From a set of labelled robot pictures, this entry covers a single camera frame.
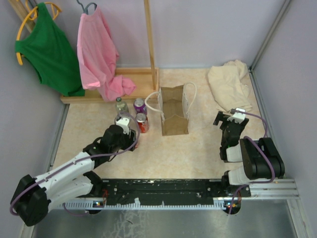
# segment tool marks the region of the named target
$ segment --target black cable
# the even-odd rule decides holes
[[[98,137],[96,140],[94,140],[93,144],[96,144],[99,140],[102,139],[102,136],[101,137]]]
[[[115,157],[116,157],[116,155],[113,156],[110,160],[108,160],[108,162],[111,162]]]

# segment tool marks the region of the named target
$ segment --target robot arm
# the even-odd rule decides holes
[[[270,179],[272,177],[271,170],[264,157],[259,153],[257,147],[267,157],[273,167],[275,177],[284,176],[284,163],[278,153],[271,138],[260,138],[258,141],[249,139],[240,139],[241,132],[244,130],[249,119],[245,118],[245,110],[233,110],[232,116],[224,115],[218,112],[214,121],[214,125],[222,122],[220,129],[222,130],[220,157],[225,162],[242,162],[243,166],[225,172],[222,177],[226,187],[230,185],[249,184],[258,179]]]
[[[130,118],[119,118],[115,125],[111,125],[105,131],[103,137],[97,138],[70,161],[35,178],[30,175],[23,177],[11,203],[27,188],[43,181],[21,196],[13,205],[25,224],[27,226],[37,224],[54,207],[72,198],[99,194],[102,189],[102,179],[92,170],[108,162],[112,153],[120,149],[126,150],[135,144],[136,132],[129,128],[129,123]]]

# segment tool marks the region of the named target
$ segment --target gray metal plate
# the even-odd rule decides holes
[[[73,217],[53,210],[35,226],[32,238],[295,238],[285,200],[242,201],[241,211],[102,211]]]

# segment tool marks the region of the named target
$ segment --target gray hanger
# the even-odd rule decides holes
[[[88,8],[89,8],[89,6],[90,5],[95,5],[95,10],[96,10],[96,8],[97,8],[97,4],[95,4],[94,2],[91,2],[91,3],[89,3],[86,7],[84,7],[84,5],[79,1],[79,0],[76,0],[77,1],[77,3],[79,4],[79,5],[81,5],[81,7],[82,7],[82,9],[83,9],[83,12],[85,13],[85,14],[87,14],[88,15]]]

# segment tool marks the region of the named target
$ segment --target beige cloth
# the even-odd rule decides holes
[[[208,81],[218,110],[228,112],[232,108],[249,111],[252,106],[248,100],[250,89],[240,80],[248,73],[248,67],[240,60],[230,61],[223,66],[213,66],[208,73]]]

